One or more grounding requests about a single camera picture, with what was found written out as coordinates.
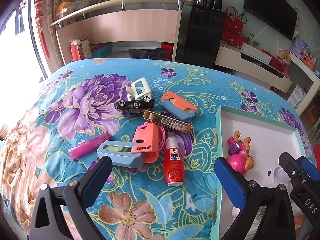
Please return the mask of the pink highlighter pen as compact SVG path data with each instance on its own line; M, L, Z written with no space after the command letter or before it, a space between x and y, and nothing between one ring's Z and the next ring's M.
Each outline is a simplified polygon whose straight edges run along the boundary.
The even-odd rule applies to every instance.
M93 137L87 141L84 141L73 148L70 148L68 150L69 157L71 159L76 159L80 156L83 156L91 151L94 151L99 148L99 146L107 141L110 138L110 135L108 132L105 132L103 134L100 134L96 137Z

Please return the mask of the light blue toy case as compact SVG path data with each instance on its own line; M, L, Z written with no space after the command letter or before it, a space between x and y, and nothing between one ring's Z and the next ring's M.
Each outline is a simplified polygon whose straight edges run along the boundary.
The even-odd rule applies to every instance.
M128 168L140 168L146 161L147 153L139 150L133 153L133 147L139 146L136 142L119 142L107 140L97 149L98 157L101 159L107 156L112 160L112 164Z

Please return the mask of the pink puppy toy figure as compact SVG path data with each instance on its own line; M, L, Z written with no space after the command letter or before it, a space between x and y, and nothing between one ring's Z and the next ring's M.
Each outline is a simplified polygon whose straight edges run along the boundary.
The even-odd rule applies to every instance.
M240 137L240 131L235 131L233 136L227 140L229 149L226 159L235 171L245 176L254 167L254 159L249 155L251 138L245 137L244 140L241 140Z

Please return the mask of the pink phone holder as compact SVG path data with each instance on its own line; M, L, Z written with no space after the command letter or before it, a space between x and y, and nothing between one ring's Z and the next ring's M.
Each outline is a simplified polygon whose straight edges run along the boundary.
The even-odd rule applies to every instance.
M165 144L165 130L161 125L145 122L137 126L132 142L131 153L140 154L144 164L154 163Z

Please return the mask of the red stain remover bottle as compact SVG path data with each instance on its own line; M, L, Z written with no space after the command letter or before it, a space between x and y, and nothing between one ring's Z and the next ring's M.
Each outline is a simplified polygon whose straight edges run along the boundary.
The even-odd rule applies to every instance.
M168 134L165 141L164 177L170 187L184 183L184 164L178 140L173 133Z

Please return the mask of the white smart watch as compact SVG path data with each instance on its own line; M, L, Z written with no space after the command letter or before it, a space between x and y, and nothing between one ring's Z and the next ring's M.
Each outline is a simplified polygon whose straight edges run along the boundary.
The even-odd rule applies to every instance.
M279 184L284 184L288 187L290 182L289 176L285 173L285 171L280 167L276 166L274 169L269 169L266 175L266 186L267 187L276 187ZM258 213L255 217L254 223L258 223L261 221L264 211L266 207L260 207Z

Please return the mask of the red plastic stool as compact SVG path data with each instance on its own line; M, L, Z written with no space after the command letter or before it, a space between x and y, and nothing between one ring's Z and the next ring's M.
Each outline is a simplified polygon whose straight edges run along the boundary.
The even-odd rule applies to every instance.
M313 152L315 155L317 168L318 168L318 170L320 170L320 144L314 145Z

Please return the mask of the white shallow box tray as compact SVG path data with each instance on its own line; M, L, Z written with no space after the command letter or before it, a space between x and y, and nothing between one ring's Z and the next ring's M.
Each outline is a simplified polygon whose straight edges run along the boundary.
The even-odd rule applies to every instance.
M216 113L216 128L218 136L218 157L228 157L229 144L227 140L235 131L240 131L243 140L251 138L249 155L255 165L247 172L247 180L255 180L260 186L266 186L266 175L269 169L279 165L279 156L288 152L294 159L306 157L298 130L282 122L267 117L246 112L237 108L220 106ZM289 182L287 191L292 191ZM217 219L212 225L210 239L220 239L235 220L236 212L227 197L221 183L217 180Z

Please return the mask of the white toy truck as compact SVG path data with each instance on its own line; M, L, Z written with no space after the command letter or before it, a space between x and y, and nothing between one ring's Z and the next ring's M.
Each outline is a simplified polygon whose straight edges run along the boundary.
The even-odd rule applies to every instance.
M131 85L126 85L127 100L143 100L149 102L152 99L152 92L146 78L141 78L132 82Z

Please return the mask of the orange blue toy case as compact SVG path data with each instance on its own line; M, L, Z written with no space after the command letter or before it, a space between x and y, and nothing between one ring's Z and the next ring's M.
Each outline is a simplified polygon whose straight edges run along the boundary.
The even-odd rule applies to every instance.
M198 111L196 106L172 91L163 94L159 104L167 112L183 122L189 122Z

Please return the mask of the teal storage box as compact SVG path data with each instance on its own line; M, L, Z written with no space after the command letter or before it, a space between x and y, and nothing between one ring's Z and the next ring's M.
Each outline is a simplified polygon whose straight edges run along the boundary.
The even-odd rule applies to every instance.
M100 43L91 45L92 57L105 58L112 53L112 43Z

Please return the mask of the red paper bag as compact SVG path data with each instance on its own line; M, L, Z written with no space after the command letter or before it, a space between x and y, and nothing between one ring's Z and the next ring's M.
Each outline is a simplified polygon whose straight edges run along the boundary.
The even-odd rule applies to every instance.
M92 58L92 51L88 39L70 40L70 49L73 61Z

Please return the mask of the red gift box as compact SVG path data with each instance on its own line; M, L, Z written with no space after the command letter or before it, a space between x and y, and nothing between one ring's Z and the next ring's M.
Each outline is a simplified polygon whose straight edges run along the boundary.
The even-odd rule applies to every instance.
M240 49L243 45L244 37L223 30L221 35L221 42Z

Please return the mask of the black bag on floor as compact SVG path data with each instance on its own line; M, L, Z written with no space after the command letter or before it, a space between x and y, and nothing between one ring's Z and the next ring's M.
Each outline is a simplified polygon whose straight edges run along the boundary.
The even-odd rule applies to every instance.
M167 50L164 48L129 50L129 55L133 59L160 60L161 57L165 56L166 54Z

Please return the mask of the black wall television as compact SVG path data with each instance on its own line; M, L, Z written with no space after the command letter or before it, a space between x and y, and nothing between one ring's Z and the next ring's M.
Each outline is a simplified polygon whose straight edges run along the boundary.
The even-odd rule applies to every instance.
M243 9L264 20L289 40L293 39L298 13L285 0L244 0Z

